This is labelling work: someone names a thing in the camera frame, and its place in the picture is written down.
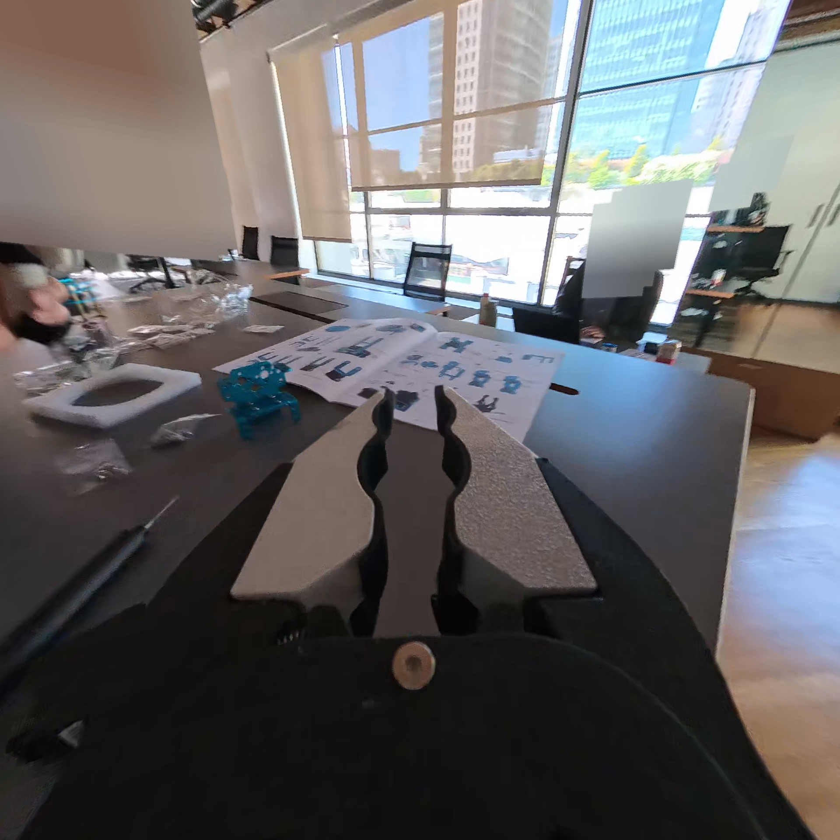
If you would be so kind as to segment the black screwdriver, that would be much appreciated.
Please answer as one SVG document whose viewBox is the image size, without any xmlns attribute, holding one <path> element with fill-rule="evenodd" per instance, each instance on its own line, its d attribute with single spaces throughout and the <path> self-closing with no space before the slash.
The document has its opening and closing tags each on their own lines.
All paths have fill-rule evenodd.
<svg viewBox="0 0 840 840">
<path fill-rule="evenodd" d="M 179 497 L 153 517 L 120 531 L 67 583 L 5 637 L 1 645 L 1 687 L 5 691 L 34 658 L 42 655 L 146 543 L 146 535 Z"/>
</svg>

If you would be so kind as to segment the black laptop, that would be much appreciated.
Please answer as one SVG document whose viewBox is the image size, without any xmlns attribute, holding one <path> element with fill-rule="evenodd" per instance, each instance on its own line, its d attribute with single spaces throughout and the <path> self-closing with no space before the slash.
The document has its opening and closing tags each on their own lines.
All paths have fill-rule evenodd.
<svg viewBox="0 0 840 840">
<path fill-rule="evenodd" d="M 575 345 L 581 342 L 578 318 L 539 306 L 513 307 L 511 312 L 516 333 Z"/>
</svg>

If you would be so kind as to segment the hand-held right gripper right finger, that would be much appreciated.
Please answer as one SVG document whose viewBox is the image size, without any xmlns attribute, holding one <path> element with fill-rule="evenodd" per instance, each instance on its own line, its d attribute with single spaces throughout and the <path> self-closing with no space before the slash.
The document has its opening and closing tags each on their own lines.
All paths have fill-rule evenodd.
<svg viewBox="0 0 840 840">
<path fill-rule="evenodd" d="M 596 594 L 540 458 L 454 390 L 434 398 L 452 485 L 431 598 L 439 632 L 474 634 L 496 616 L 526 626 L 535 602 Z"/>
</svg>

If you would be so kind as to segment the black mesh-back chair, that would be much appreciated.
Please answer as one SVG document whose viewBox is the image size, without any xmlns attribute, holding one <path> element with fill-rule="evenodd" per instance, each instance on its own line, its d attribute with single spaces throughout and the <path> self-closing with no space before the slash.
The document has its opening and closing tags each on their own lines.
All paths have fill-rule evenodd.
<svg viewBox="0 0 840 840">
<path fill-rule="evenodd" d="M 452 245 L 412 243 L 402 294 L 409 298 L 445 302 Z"/>
</svg>

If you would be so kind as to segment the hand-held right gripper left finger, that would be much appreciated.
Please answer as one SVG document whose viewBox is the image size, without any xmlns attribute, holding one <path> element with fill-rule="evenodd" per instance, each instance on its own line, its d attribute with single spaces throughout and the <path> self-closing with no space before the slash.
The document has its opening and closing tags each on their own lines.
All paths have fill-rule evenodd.
<svg viewBox="0 0 840 840">
<path fill-rule="evenodd" d="M 382 501 L 394 394 L 375 392 L 293 461 L 229 592 L 239 602 L 280 601 L 338 611 L 371 636 L 388 574 Z"/>
</svg>

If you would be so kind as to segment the scattered small clear parts bags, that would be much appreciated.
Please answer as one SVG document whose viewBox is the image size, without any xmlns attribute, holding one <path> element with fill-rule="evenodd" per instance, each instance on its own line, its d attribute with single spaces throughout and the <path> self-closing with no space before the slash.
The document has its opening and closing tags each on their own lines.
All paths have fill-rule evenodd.
<svg viewBox="0 0 840 840">
<path fill-rule="evenodd" d="M 283 330 L 265 307 L 251 307 L 233 317 L 209 320 L 161 320 L 120 323 L 116 318 L 71 317 L 65 332 L 47 344 L 18 340 L 2 353 L 2 394 L 21 399 L 43 396 L 62 387 L 88 382 L 132 362 L 169 362 L 177 350 L 231 334 L 248 340 Z"/>
</svg>

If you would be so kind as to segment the white foam square with hole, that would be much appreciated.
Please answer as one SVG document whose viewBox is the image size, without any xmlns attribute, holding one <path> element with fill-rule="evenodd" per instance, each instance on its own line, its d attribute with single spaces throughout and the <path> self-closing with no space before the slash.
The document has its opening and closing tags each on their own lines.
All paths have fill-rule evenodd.
<svg viewBox="0 0 840 840">
<path fill-rule="evenodd" d="M 83 406 L 82 397 L 111 385 L 149 382 L 155 388 L 133 399 L 99 406 Z M 71 425 L 110 429 L 139 417 L 200 386 L 200 374 L 147 364 L 123 364 L 55 390 L 25 398 L 23 408 L 31 415 Z"/>
</svg>

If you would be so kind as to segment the beige window blind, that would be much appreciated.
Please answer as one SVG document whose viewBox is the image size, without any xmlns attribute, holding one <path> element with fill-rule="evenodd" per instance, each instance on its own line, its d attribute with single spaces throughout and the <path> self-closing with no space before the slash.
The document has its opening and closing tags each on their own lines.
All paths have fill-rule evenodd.
<svg viewBox="0 0 840 840">
<path fill-rule="evenodd" d="M 282 123 L 304 238 L 351 242 L 333 38 L 301 38 L 273 52 Z"/>
<path fill-rule="evenodd" d="M 410 2 L 337 37 L 354 190 L 540 186 L 581 2 Z"/>
</svg>

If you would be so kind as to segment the open instruction booklet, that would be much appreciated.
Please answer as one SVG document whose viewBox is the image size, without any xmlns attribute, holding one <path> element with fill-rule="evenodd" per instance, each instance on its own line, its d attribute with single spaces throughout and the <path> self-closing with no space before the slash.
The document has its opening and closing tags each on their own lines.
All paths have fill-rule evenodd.
<svg viewBox="0 0 840 840">
<path fill-rule="evenodd" d="M 329 403 L 357 407 L 390 390 L 395 417 L 435 429 L 434 390 L 446 387 L 522 442 L 565 353 L 464 333 L 410 318 L 342 319 L 273 344 L 215 371 L 267 362 L 287 383 Z"/>
</svg>

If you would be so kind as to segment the clear plastic wrap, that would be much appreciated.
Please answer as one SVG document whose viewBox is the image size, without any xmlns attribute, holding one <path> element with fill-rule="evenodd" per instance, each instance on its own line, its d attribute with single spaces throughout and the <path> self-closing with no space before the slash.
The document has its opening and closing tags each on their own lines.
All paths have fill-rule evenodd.
<svg viewBox="0 0 840 840">
<path fill-rule="evenodd" d="M 152 301 L 163 324 L 210 324 L 212 326 L 246 314 L 253 285 L 214 282 L 159 290 Z"/>
</svg>

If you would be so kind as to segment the blue metal bracket assembly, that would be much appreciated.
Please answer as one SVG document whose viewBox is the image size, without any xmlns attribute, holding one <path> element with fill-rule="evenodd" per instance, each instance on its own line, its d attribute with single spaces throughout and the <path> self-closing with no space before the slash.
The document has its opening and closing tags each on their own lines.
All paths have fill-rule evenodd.
<svg viewBox="0 0 840 840">
<path fill-rule="evenodd" d="M 269 417 L 287 412 L 291 421 L 301 420 L 298 399 L 287 390 L 284 364 L 256 361 L 239 366 L 217 379 L 219 395 L 228 404 L 243 440 L 254 437 L 254 428 Z"/>
</svg>

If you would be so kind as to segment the clear bag of screws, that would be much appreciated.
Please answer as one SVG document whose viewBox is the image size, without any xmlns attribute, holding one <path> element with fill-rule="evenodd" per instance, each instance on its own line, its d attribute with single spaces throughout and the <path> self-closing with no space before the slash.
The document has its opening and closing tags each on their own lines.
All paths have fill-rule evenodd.
<svg viewBox="0 0 840 840">
<path fill-rule="evenodd" d="M 200 426 L 219 417 L 217 413 L 196 413 L 172 419 L 154 430 L 150 436 L 149 447 L 165 449 L 183 445 L 194 439 Z"/>
<path fill-rule="evenodd" d="M 61 484 L 70 497 L 80 497 L 133 472 L 118 443 L 105 437 L 82 444 L 54 459 Z"/>
</svg>

